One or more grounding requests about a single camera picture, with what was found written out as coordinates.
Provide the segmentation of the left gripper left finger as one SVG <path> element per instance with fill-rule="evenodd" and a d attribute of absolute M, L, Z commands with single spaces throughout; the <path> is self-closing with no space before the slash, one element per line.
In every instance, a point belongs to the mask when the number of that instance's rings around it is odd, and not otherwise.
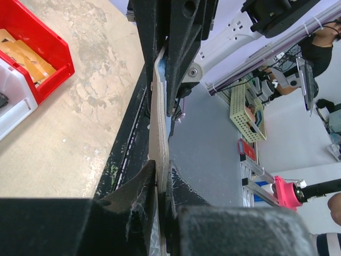
<path fill-rule="evenodd" d="M 156 164 L 99 201 L 2 198 L 1 255 L 148 255 Z"/>

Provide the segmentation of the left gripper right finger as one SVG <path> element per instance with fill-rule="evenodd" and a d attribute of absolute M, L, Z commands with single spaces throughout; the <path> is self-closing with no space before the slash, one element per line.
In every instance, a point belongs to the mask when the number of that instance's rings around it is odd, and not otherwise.
<path fill-rule="evenodd" d="M 170 165 L 166 250 L 170 255 L 316 255 L 301 218 L 281 207 L 210 205 Z"/>

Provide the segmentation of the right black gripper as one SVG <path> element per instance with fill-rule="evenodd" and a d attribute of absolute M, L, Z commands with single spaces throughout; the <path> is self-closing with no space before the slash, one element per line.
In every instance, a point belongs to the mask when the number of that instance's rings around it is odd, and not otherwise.
<path fill-rule="evenodd" d="M 167 46 L 167 23 L 170 25 L 166 64 L 167 115 L 172 114 L 182 80 L 196 56 L 201 40 L 213 30 L 218 0 L 207 1 L 128 1 L 126 16 L 136 22 L 145 62 L 148 104 L 151 109 L 153 64 L 164 45 Z"/>

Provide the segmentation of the grey card holder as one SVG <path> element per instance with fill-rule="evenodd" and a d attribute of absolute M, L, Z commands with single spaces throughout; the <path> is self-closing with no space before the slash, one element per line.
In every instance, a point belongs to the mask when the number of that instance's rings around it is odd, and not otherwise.
<path fill-rule="evenodd" d="M 158 209 L 160 254 L 167 255 L 165 236 L 166 188 L 169 171 L 169 146 L 166 125 L 165 75 L 160 69 L 166 45 L 153 64 L 149 131 L 149 159 L 156 162 L 156 202 Z"/>

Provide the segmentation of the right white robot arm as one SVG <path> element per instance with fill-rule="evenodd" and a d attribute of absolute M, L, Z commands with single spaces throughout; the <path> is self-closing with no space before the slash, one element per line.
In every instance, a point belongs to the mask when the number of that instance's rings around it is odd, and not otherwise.
<path fill-rule="evenodd" d="M 260 37 L 291 27 L 316 1 L 245 1 L 227 27 L 206 47 L 217 1 L 129 1 L 126 16 L 136 23 L 142 46 L 150 111 L 149 157 L 165 191 L 169 172 L 168 132 L 176 99 L 188 95 L 203 75 Z"/>

